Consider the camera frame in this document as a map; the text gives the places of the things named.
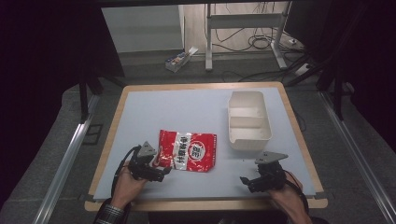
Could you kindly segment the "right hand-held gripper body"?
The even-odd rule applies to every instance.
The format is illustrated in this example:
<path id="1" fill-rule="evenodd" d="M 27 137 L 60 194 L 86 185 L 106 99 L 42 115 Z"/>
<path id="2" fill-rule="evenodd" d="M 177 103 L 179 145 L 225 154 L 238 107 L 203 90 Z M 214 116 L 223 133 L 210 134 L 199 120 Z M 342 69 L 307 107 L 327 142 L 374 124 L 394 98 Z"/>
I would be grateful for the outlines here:
<path id="1" fill-rule="evenodd" d="M 262 179 L 256 185 L 261 185 L 265 191 L 269 189 L 282 189 L 286 182 L 286 175 L 279 161 L 286 159 L 287 154 L 276 152 L 264 152 L 255 163 L 258 165 L 258 172 Z"/>

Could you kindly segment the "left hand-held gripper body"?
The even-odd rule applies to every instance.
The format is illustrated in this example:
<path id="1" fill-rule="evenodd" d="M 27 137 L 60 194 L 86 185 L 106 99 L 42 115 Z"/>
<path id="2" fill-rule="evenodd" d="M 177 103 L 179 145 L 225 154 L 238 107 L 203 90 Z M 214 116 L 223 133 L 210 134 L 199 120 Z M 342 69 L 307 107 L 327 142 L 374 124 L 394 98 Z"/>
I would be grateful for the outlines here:
<path id="1" fill-rule="evenodd" d="M 157 169 L 150 166 L 151 161 L 156 155 L 156 150 L 148 142 L 145 142 L 142 146 L 133 147 L 131 152 L 133 155 L 129 161 L 128 169 L 134 179 L 163 181 L 163 179 L 157 179 Z"/>

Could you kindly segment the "red and white snack packet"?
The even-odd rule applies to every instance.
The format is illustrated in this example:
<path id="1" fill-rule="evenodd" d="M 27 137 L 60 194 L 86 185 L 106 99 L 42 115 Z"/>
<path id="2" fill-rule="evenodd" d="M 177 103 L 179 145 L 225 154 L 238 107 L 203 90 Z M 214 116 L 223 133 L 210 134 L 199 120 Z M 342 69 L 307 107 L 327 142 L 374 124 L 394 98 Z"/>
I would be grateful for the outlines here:
<path id="1" fill-rule="evenodd" d="M 213 133 L 180 133 L 160 130 L 161 167 L 207 173 L 216 164 L 217 136 Z"/>

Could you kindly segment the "person's right hand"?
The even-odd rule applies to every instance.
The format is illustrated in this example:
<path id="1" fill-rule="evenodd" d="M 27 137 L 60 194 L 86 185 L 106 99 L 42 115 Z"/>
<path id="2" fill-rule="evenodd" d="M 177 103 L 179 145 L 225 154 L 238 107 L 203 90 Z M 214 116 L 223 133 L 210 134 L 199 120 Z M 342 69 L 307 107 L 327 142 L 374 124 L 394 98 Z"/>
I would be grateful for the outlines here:
<path id="1" fill-rule="evenodd" d="M 276 205 L 288 216 L 296 217 L 305 214 L 304 203 L 293 187 L 285 185 L 282 189 L 270 189 L 268 193 Z"/>

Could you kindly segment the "person's left hand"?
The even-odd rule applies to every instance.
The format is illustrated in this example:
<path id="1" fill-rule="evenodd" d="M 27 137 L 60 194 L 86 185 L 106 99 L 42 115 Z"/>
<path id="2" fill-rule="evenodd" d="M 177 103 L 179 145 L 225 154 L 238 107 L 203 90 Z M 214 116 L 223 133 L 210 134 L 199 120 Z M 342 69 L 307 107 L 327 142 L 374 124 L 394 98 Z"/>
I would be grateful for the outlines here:
<path id="1" fill-rule="evenodd" d="M 147 182 L 147 179 L 134 179 L 127 165 L 123 165 L 110 204 L 118 209 L 124 209 L 140 194 Z"/>

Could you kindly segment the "white divided plastic container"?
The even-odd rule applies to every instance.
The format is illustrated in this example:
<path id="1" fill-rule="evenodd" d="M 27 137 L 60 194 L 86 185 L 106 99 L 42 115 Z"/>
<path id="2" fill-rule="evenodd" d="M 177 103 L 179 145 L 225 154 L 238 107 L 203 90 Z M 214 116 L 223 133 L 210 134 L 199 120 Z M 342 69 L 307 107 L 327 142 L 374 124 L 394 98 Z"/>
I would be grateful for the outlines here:
<path id="1" fill-rule="evenodd" d="M 233 91 L 228 102 L 231 148 L 263 151 L 272 138 L 265 97 L 260 91 Z"/>

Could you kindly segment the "pale blue table mat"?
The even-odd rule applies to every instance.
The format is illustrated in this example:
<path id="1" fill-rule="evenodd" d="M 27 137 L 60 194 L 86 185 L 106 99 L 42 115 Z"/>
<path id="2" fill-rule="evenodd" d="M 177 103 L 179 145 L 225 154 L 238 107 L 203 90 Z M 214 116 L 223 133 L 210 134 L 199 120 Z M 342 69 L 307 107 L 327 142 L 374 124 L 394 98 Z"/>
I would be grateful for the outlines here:
<path id="1" fill-rule="evenodd" d="M 252 198 L 254 195 L 240 178 L 259 176 L 254 163 L 259 153 L 230 146 L 228 101 L 232 92 L 231 89 L 129 92 L 93 198 L 109 198 L 113 176 L 126 153 L 144 142 L 157 147 L 161 130 L 214 133 L 216 163 L 206 173 L 174 169 L 162 182 L 147 183 L 139 196 L 141 200 Z"/>

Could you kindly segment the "black metal stand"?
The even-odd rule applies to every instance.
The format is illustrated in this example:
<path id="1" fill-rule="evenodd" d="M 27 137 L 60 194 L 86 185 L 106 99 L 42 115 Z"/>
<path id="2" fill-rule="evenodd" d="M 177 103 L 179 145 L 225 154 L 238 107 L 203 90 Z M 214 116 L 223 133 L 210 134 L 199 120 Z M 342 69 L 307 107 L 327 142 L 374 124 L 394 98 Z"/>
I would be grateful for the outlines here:
<path id="1" fill-rule="evenodd" d="M 342 114 L 342 97 L 343 91 L 343 74 L 340 72 L 340 60 L 343 51 L 341 49 L 335 49 L 328 59 L 310 68 L 307 72 L 298 76 L 297 78 L 289 81 L 286 87 L 292 87 L 302 82 L 303 80 L 312 77 L 318 72 L 321 73 L 316 83 L 316 87 L 319 91 L 326 91 L 333 84 L 332 94 L 332 108 L 333 112 L 340 120 L 343 120 Z"/>
<path id="2" fill-rule="evenodd" d="M 93 95 L 100 95 L 103 93 L 104 87 L 100 82 L 99 78 L 110 81 L 111 83 L 124 88 L 127 86 L 126 83 L 117 79 L 114 76 L 106 74 L 98 69 L 83 70 L 78 75 L 78 86 L 79 86 L 79 99 L 80 99 L 80 123 L 84 123 L 88 120 L 89 112 L 89 102 L 88 102 L 88 91 L 91 91 Z"/>

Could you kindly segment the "small open cardboard box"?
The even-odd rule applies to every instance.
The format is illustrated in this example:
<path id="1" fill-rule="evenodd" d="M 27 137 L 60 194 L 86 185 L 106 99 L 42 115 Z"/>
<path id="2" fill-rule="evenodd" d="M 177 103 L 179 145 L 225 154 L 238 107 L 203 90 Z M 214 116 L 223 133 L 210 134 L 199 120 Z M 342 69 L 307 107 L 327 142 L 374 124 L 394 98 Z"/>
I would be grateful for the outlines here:
<path id="1" fill-rule="evenodd" d="M 180 52 L 177 55 L 168 58 L 165 61 L 165 68 L 172 72 L 177 72 L 182 66 L 184 66 L 190 59 L 193 54 L 198 51 L 198 48 L 191 47 L 188 51 Z"/>

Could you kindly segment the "white power strip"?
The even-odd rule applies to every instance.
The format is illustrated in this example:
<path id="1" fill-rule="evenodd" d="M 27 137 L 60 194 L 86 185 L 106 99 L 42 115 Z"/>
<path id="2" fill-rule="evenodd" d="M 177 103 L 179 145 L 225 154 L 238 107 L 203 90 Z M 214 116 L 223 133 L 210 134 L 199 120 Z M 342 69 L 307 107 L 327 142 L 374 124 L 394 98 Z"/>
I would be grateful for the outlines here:
<path id="1" fill-rule="evenodd" d="M 300 68 L 298 68 L 294 74 L 298 77 L 303 75 L 304 73 L 306 73 L 310 68 L 312 67 L 312 65 L 310 63 L 304 63 Z"/>

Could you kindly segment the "aluminium floor rail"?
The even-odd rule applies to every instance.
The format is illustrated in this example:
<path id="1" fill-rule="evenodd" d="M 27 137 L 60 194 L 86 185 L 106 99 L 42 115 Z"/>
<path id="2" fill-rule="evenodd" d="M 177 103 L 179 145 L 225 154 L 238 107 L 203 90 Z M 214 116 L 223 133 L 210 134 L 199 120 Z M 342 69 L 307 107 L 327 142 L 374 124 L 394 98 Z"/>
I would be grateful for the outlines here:
<path id="1" fill-rule="evenodd" d="M 322 91 L 320 91 L 318 95 L 321 98 L 328 114 L 330 115 L 335 128 L 340 133 L 341 138 L 343 139 L 346 148 L 352 157 L 352 160 L 355 162 L 359 172 L 361 173 L 366 186 L 372 193 L 383 217 L 388 224 L 396 224 L 396 206 L 389 197 L 383 185 L 380 183 L 379 179 L 376 177 L 368 161 L 364 158 L 347 125 L 343 120 L 339 119 L 339 117 L 334 112 L 331 97 L 327 92 Z"/>
<path id="2" fill-rule="evenodd" d="M 58 202 L 61 192 L 64 188 L 64 184 L 67 180 L 67 177 L 70 174 L 71 168 L 75 162 L 78 151 L 82 145 L 83 139 L 85 137 L 86 132 L 88 131 L 91 122 L 93 113 L 95 108 L 99 102 L 100 97 L 98 95 L 93 95 L 88 103 L 88 117 L 84 122 L 80 123 L 67 147 L 66 152 L 64 153 L 64 157 L 53 177 L 49 189 L 37 210 L 35 218 L 32 224 L 48 224 L 50 221 L 50 217 L 53 213 L 53 210 Z"/>

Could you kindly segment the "white wall panel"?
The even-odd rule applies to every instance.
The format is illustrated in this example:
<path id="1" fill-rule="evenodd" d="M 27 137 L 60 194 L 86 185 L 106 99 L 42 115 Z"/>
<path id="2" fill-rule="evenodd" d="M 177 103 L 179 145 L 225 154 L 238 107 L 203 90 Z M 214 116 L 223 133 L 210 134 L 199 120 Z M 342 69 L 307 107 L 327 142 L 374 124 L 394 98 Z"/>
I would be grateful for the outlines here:
<path id="1" fill-rule="evenodd" d="M 102 13 L 118 53 L 184 48 L 178 5 L 103 7 Z"/>

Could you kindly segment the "white metal desk frame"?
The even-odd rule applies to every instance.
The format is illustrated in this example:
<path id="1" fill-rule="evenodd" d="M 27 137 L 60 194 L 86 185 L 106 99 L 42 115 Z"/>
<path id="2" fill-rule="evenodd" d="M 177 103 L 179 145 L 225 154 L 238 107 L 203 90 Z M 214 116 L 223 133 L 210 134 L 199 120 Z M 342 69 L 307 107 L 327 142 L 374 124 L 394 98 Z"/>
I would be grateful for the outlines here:
<path id="1" fill-rule="evenodd" d="M 275 39 L 270 42 L 270 47 L 276 57 L 279 68 L 286 70 L 288 67 L 280 53 L 279 44 L 289 15 L 290 5 L 291 1 L 287 2 L 281 13 L 216 15 L 211 13 L 211 5 L 206 4 L 205 70 L 211 71 L 213 69 L 212 30 L 236 28 L 276 28 L 277 34 Z"/>

